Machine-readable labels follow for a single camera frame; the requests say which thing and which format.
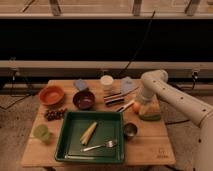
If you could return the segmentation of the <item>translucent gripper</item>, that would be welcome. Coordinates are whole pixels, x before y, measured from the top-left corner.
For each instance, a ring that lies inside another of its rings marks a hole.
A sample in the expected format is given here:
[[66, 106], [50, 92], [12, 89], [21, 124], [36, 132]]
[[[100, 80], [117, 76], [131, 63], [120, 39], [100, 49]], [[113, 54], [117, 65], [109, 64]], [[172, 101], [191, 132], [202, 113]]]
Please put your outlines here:
[[140, 115], [157, 115], [159, 113], [150, 113], [151, 101], [142, 96], [141, 93], [136, 95], [136, 101], [141, 104], [138, 116]]

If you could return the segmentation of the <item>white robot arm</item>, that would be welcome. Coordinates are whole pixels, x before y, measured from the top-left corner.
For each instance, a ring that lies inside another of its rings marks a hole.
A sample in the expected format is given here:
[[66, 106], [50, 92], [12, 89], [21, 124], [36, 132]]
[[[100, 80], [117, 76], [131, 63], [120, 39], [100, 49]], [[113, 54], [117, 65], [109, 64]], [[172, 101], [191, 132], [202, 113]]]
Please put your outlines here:
[[213, 105], [188, 95], [168, 83], [165, 70], [148, 71], [141, 75], [141, 86], [136, 99], [149, 104], [158, 95], [182, 112], [201, 129], [200, 143], [195, 159], [195, 171], [213, 171]]

